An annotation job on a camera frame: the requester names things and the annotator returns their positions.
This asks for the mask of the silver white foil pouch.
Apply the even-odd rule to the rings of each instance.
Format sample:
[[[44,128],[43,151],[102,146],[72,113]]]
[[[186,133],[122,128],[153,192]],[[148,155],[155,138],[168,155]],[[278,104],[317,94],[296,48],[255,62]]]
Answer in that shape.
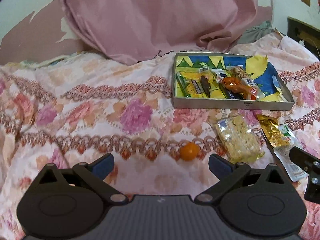
[[[287,125],[271,125],[267,142],[292,182],[297,182],[308,176],[302,168],[290,159],[290,151],[295,147],[302,149],[302,145]]]

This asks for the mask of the rice cracker clear packet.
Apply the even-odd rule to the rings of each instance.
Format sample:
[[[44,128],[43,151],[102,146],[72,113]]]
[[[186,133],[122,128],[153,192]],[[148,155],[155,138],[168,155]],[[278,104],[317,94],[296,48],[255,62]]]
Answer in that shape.
[[[252,163],[264,155],[257,137],[242,116],[220,119],[215,129],[231,163]]]

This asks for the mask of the green stick snack packet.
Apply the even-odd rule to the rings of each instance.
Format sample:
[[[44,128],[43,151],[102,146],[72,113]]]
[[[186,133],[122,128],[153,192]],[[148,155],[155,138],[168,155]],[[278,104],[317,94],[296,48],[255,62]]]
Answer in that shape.
[[[183,93],[183,96],[186,98],[190,98],[191,94],[188,92],[187,90],[187,83],[185,81],[185,78],[183,77],[183,75],[180,72],[176,73],[176,80],[179,83],[180,89]]]

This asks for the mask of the gold foil snack packet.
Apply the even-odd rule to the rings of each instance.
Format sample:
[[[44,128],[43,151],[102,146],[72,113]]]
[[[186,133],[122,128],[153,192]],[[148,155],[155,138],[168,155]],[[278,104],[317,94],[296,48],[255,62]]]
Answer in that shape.
[[[263,133],[273,148],[289,146],[290,142],[280,131],[278,120],[272,116],[258,114],[257,119],[262,127]]]

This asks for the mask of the small orange fruit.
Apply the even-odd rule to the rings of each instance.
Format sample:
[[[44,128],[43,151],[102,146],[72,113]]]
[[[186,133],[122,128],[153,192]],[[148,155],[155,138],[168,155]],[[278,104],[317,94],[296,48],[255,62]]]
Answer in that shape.
[[[189,142],[180,148],[180,158],[183,161],[192,161],[200,152],[199,145]]]

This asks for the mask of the pink satin curtain bundle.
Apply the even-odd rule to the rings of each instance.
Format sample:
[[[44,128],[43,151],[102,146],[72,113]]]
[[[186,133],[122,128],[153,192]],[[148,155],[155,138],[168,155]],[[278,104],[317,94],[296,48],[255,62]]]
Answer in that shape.
[[[82,41],[127,65],[171,51],[228,51],[258,9],[258,0],[59,1]]]

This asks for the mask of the grey green folded cloth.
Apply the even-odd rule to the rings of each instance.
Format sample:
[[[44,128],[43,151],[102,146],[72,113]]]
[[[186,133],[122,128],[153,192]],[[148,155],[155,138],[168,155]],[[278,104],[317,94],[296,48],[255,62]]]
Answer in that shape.
[[[254,43],[255,41],[272,32],[274,32],[272,23],[270,21],[264,21],[260,25],[256,25],[247,29],[238,39],[237,44]]]

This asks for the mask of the yellow purple snack bar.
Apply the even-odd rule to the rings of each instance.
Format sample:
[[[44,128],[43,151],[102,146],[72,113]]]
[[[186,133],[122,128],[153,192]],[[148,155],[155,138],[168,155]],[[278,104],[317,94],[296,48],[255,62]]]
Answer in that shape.
[[[188,84],[187,90],[191,94],[191,98],[208,98],[200,85],[200,77],[188,78],[186,81]]]

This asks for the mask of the clear packet dark dried snack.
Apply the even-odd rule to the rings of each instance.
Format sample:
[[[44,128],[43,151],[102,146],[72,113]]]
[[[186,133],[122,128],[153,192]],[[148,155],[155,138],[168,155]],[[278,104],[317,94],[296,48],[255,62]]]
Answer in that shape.
[[[200,85],[208,98],[212,97],[212,92],[216,89],[215,77],[209,67],[199,69]]]

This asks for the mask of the metal tray colourful liner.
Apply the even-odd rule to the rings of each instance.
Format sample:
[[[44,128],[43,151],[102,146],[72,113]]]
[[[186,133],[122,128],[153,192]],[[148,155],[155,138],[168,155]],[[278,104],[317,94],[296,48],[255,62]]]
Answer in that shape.
[[[175,108],[288,111],[295,104],[266,56],[186,51],[172,71]]]

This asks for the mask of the orange snack clear red packet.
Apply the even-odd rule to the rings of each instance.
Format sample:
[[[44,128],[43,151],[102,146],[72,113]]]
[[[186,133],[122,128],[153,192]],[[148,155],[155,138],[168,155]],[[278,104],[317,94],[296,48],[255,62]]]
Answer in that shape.
[[[227,99],[251,100],[263,99],[266,95],[251,79],[217,74],[216,82]]]

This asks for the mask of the nut bar white wrapper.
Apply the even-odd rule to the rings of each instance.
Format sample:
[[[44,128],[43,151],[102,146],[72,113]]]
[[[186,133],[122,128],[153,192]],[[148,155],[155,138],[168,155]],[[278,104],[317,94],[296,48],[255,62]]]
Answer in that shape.
[[[242,66],[230,66],[228,70],[233,77],[236,77],[240,80],[242,85],[248,85],[250,87],[258,86]]]

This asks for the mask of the dark wooden desk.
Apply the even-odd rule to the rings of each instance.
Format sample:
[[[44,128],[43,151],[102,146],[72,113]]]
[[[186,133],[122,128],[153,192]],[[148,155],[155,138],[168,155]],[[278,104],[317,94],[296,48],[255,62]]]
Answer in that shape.
[[[319,59],[319,29],[295,18],[287,18],[287,36],[296,42],[303,41],[304,47]]]

